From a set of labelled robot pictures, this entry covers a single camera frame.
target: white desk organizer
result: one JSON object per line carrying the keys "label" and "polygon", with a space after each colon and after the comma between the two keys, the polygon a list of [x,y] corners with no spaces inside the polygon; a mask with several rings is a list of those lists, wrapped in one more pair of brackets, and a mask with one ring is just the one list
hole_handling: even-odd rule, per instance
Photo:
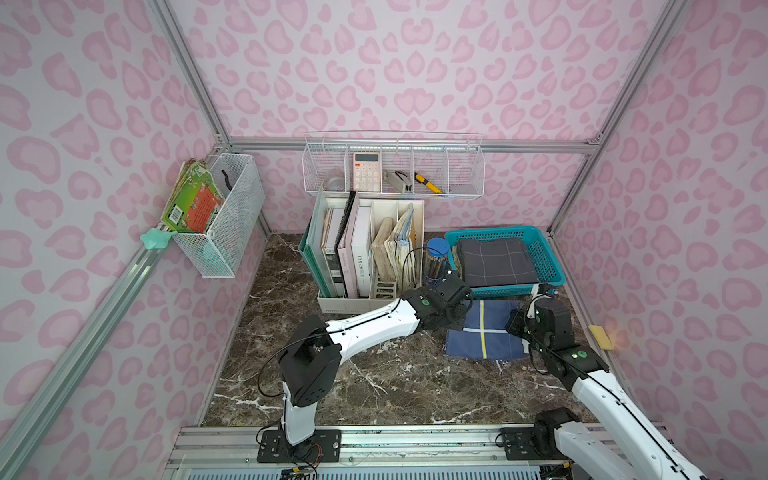
{"label": "white desk organizer", "polygon": [[174,239],[203,278],[233,278],[264,204],[264,190],[251,155],[221,154],[210,171],[219,190],[229,192],[227,199],[206,233],[179,233]]}
{"label": "white desk organizer", "polygon": [[[362,195],[369,196],[371,193],[365,192]],[[343,208],[345,204],[346,198],[328,198],[329,207]],[[361,207],[372,207],[373,226],[376,232],[379,231],[386,217],[392,217],[397,220],[400,215],[408,210],[410,204],[413,204],[413,228],[416,233],[416,244],[413,247],[422,247],[424,245],[424,200],[360,199]],[[422,279],[422,251],[417,250],[411,253],[411,255],[416,259],[416,278],[420,285]],[[326,298],[318,293],[317,303],[320,305],[320,311],[323,313],[359,314],[376,310],[387,303],[391,303],[401,293],[399,290],[393,289],[391,283],[377,281],[371,288],[370,298]]]}
{"label": "white desk organizer", "polygon": [[[310,132],[302,158],[304,189],[316,194],[322,187],[330,192],[330,181],[344,180],[344,190],[352,187],[354,152],[379,152],[381,155],[381,193],[377,197],[478,198],[485,188],[485,158],[477,134],[435,134],[413,132],[392,137],[396,132],[344,131]],[[412,194],[402,194],[383,179],[385,170],[399,170],[409,176]],[[443,193],[435,194],[414,181],[421,174]]]}

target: blue lid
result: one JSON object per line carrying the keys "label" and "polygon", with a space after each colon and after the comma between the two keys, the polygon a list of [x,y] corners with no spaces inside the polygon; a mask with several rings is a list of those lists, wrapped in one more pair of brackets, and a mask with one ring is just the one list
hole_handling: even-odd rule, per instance
{"label": "blue lid", "polygon": [[446,257],[451,247],[445,238],[433,238],[427,242],[427,253],[433,257]]}

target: mounting bracket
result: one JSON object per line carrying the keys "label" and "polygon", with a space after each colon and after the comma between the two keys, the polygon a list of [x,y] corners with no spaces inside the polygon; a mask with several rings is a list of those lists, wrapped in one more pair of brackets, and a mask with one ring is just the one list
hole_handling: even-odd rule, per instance
{"label": "mounting bracket", "polygon": [[[339,461],[341,430],[317,429],[312,443],[319,445],[322,449],[321,463],[337,463]],[[315,455],[315,450],[310,449],[306,460],[311,463]],[[289,452],[283,432],[277,429],[267,430],[262,435],[261,448],[256,461],[259,463],[295,463],[296,457]]]}

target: calculator display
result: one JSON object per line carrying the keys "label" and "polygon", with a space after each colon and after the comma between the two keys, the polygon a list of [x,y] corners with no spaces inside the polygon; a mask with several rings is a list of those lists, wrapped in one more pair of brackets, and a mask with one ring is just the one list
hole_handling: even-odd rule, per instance
{"label": "calculator display", "polygon": [[378,154],[355,154],[355,161],[379,161]]}

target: yellow sponge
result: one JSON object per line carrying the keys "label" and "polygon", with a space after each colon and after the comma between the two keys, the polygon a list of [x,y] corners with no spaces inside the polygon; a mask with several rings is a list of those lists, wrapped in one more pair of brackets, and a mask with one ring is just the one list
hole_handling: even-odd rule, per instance
{"label": "yellow sponge", "polygon": [[611,342],[611,339],[608,338],[608,334],[605,332],[605,329],[599,325],[590,325],[589,330],[592,331],[592,336],[594,336],[594,339],[598,341],[598,345],[603,350],[613,350],[614,349],[614,343]]}

